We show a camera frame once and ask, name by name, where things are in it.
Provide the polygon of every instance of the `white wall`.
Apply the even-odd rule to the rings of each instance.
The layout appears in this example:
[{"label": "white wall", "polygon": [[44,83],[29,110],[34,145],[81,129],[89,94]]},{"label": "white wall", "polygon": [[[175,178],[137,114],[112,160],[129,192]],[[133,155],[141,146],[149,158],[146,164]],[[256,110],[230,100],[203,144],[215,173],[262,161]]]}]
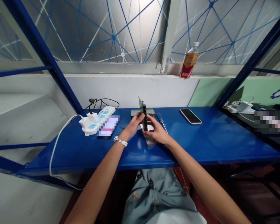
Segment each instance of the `white wall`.
[{"label": "white wall", "polygon": [[71,195],[71,191],[0,173],[0,224],[57,224]]},{"label": "white wall", "polygon": [[135,108],[139,107],[138,96],[147,107],[183,107],[189,104],[199,82],[199,78],[182,79],[173,75],[65,74],[65,77],[83,108],[89,105],[90,98],[111,98],[120,103],[120,108]]},{"label": "white wall", "polygon": [[48,94],[68,118],[76,114],[50,74],[0,77],[0,93]]},{"label": "white wall", "polygon": [[[8,89],[9,84],[1,82],[0,88]],[[0,145],[50,142],[67,120],[48,95],[0,94]],[[23,165],[43,148],[0,150],[0,156]],[[76,183],[79,175],[66,179]],[[58,223],[71,195],[72,191],[0,173],[0,223]]]}]

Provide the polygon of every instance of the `white watch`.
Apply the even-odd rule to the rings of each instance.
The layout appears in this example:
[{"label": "white watch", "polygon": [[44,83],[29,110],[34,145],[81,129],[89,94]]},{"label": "white watch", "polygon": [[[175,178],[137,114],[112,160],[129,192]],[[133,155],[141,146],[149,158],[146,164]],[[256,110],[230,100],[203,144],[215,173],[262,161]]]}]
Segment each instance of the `white watch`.
[{"label": "white watch", "polygon": [[114,142],[119,141],[124,147],[126,147],[128,145],[128,143],[122,139],[119,139],[118,136],[115,136],[115,138],[113,139]]}]

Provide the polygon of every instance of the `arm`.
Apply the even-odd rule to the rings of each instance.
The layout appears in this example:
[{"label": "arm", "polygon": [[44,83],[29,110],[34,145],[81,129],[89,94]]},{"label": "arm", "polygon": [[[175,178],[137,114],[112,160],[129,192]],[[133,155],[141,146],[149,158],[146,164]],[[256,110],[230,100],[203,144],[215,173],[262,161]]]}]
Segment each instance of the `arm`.
[{"label": "arm", "polygon": [[159,122],[150,115],[147,115],[147,118],[151,121],[154,130],[145,131],[144,134],[167,145],[186,172],[196,191],[220,223],[250,223],[240,208],[215,179],[166,133]]},{"label": "arm", "polygon": [[[144,118],[144,114],[140,114],[138,113],[133,117],[130,124],[119,135],[119,139],[127,142],[135,133],[139,123]],[[88,181],[73,210],[69,214],[65,222],[66,224],[88,224],[95,222],[123,150],[124,146],[116,141]]]}]

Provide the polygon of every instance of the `person's right hand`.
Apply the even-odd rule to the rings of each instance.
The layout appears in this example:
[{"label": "person's right hand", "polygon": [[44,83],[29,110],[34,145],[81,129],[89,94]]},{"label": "person's right hand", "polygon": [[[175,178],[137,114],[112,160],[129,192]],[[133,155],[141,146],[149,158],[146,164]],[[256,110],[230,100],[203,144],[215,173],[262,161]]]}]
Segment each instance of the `person's right hand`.
[{"label": "person's right hand", "polygon": [[148,124],[151,124],[153,126],[153,130],[144,131],[143,134],[152,137],[154,140],[164,145],[169,144],[169,142],[172,141],[172,138],[170,137],[170,135],[167,134],[163,126],[159,122],[157,122],[154,117],[150,116],[149,114],[147,115],[147,119],[151,121]]}]

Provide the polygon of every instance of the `plastic bottle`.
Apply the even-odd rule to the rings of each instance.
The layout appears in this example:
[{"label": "plastic bottle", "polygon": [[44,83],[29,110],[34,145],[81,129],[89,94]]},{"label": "plastic bottle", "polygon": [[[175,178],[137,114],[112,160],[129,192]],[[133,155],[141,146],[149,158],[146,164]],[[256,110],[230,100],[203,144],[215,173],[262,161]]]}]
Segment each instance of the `plastic bottle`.
[{"label": "plastic bottle", "polygon": [[184,58],[183,67],[180,71],[180,78],[190,78],[194,65],[198,57],[199,42],[194,42],[193,47],[187,52],[186,57]]}]

